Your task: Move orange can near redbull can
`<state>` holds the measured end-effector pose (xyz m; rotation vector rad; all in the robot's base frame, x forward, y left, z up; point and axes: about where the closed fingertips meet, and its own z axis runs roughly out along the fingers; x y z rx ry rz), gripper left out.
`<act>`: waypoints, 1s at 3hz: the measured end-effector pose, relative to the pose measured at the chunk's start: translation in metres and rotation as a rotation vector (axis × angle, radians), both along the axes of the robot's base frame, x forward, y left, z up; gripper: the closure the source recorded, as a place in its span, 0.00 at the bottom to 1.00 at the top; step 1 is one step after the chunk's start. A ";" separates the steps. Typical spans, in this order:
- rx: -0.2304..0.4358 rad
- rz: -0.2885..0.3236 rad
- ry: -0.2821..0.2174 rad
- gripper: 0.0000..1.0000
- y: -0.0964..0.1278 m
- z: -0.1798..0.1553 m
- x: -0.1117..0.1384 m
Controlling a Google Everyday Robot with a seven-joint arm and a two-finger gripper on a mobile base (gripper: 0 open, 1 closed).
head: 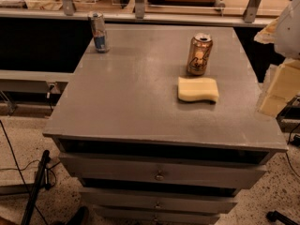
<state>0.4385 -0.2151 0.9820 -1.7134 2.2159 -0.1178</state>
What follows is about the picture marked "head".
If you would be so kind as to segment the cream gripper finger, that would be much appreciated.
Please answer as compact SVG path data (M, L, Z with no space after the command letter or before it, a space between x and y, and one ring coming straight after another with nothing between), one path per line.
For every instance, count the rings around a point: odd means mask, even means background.
M288 59L273 69L258 111L276 117L300 93L300 61Z
M256 34L254 40L261 44L274 44L276 40L276 30L278 26L278 19L274 19Z

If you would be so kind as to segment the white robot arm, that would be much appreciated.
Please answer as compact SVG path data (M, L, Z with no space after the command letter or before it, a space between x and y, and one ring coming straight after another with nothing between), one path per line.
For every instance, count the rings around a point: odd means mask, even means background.
M286 58L275 69L258 108L260 113L276 117L300 92L300 0L292 0L254 40L261 44L273 43L275 52Z

